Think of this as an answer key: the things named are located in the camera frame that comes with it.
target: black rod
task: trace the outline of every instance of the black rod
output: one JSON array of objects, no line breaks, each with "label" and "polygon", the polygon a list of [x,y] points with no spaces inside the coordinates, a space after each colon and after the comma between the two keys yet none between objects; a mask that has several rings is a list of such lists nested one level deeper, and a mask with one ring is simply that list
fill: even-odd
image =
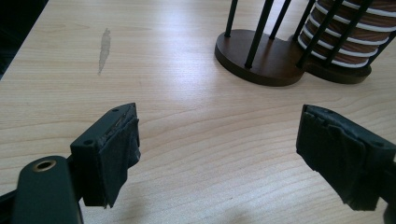
[{"label": "black rod", "polygon": [[246,68],[251,68],[251,65],[253,64],[257,48],[259,47],[260,40],[262,39],[262,32],[264,31],[265,23],[267,23],[273,3],[274,0],[266,0],[264,3],[264,7],[262,8],[262,14],[260,15],[259,24],[257,24],[256,33],[254,34],[253,41],[250,46],[250,51],[247,55],[247,61],[245,62]]},{"label": "black rod", "polygon": [[352,33],[353,29],[356,27],[358,22],[361,20],[361,17],[364,15],[367,8],[369,8],[369,6],[372,4],[372,2],[373,2],[373,0],[367,0],[367,1],[362,2],[358,13],[355,15],[353,20],[349,23],[349,25],[346,28],[346,30],[344,31],[344,33],[338,39],[337,44],[333,47],[332,51],[330,52],[329,56],[327,57],[325,63],[323,64],[324,67],[328,67],[332,63],[332,60],[334,59],[335,54],[338,52],[338,50],[340,50],[340,48],[343,46],[343,44],[347,41],[347,38]]},{"label": "black rod", "polygon": [[291,2],[291,0],[286,0],[285,3],[283,4],[283,7],[279,12],[279,16],[277,17],[273,32],[270,35],[270,39],[275,39],[276,33],[279,30],[280,23],[282,23],[283,18],[285,17],[285,14],[286,14],[286,11],[288,10],[290,2]]},{"label": "black rod", "polygon": [[311,9],[314,6],[314,4],[315,4],[315,0],[309,0],[308,5],[305,8],[304,14],[301,17],[300,23],[297,26],[296,32],[294,32],[294,35],[293,35],[293,40],[294,41],[297,41],[298,35],[300,34],[301,30],[303,30],[303,26],[305,24],[305,21],[308,18],[309,13],[311,12]]},{"label": "black rod", "polygon": [[311,41],[309,42],[308,46],[304,50],[303,56],[301,56],[300,60],[297,62],[297,67],[302,68],[306,59],[308,59],[309,55],[311,54],[314,46],[318,43],[321,34],[326,30],[327,26],[329,25],[330,21],[335,15],[337,9],[341,6],[344,0],[335,0],[332,8],[327,13],[327,16],[324,18],[324,21],[319,26],[318,30],[315,32],[315,35],[312,37]]},{"label": "black rod", "polygon": [[236,5],[238,0],[233,0],[231,2],[230,14],[228,15],[227,28],[225,29],[225,36],[230,37],[231,28],[233,27],[233,17],[235,16]]},{"label": "black rod", "polygon": [[369,62],[366,64],[366,66],[369,66],[376,59],[376,57],[378,57],[378,55],[382,52],[382,50],[384,50],[387,47],[387,45],[390,44],[390,42],[392,42],[395,36],[396,36],[396,31],[390,33],[388,37],[388,41],[378,47],[378,51],[376,52],[375,55],[370,57]]}]

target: wood grain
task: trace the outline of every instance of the wood grain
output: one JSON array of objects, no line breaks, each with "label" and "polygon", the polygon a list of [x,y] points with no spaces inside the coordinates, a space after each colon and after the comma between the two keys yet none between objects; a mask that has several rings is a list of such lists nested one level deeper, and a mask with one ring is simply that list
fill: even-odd
[{"label": "wood grain", "polygon": [[[216,60],[226,0],[51,0],[0,81],[0,193],[32,160],[69,145],[108,109],[136,102],[142,160],[112,209],[86,223],[382,223],[354,212],[295,153],[303,104],[328,107],[396,143],[396,45],[359,85],[309,74],[287,88],[248,83]],[[265,33],[283,1],[275,1]],[[287,39],[306,1],[292,1]],[[263,1],[240,1],[254,30]],[[104,31],[111,47],[98,76]]]}]

